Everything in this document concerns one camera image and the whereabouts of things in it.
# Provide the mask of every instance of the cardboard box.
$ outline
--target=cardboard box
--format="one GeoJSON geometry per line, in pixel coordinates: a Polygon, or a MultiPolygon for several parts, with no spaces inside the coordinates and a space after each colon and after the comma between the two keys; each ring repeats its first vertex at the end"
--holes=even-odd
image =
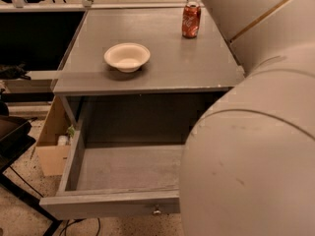
{"type": "Polygon", "coordinates": [[[35,147],[44,176],[63,174],[70,146],[57,144],[70,125],[60,98],[54,97],[35,147]]]}

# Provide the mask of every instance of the drawer knob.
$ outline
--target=drawer knob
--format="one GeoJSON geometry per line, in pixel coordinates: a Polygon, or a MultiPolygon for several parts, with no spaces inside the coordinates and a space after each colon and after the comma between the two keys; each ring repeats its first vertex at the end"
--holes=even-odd
{"type": "Polygon", "coordinates": [[[159,210],[158,205],[156,205],[156,210],[155,210],[154,212],[152,212],[152,215],[153,215],[153,216],[159,216],[159,215],[161,215],[161,211],[159,210]]]}

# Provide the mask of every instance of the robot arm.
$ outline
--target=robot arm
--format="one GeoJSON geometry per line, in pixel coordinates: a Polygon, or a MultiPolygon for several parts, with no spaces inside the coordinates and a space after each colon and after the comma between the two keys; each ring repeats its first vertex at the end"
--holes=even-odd
{"type": "Polygon", "coordinates": [[[188,138],[187,236],[315,233],[315,0],[266,1],[203,0],[248,76],[188,138]]]}

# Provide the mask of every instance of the black panel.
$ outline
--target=black panel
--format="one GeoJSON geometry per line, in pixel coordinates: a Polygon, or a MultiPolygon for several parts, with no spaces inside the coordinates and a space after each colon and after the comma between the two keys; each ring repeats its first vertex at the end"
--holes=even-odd
{"type": "Polygon", "coordinates": [[[0,64],[57,70],[84,12],[0,13],[0,64]]]}

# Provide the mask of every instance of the gray tabletop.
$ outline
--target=gray tabletop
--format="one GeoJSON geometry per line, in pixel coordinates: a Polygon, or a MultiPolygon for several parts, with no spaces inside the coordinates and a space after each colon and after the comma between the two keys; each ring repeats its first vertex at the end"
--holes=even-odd
{"type": "Polygon", "coordinates": [[[193,39],[181,35],[182,12],[182,8],[90,10],[54,93],[213,91],[239,84],[243,70],[206,9],[193,39]],[[151,51],[150,61],[137,72],[119,72],[103,60],[108,48],[123,42],[140,43],[151,51]]]}

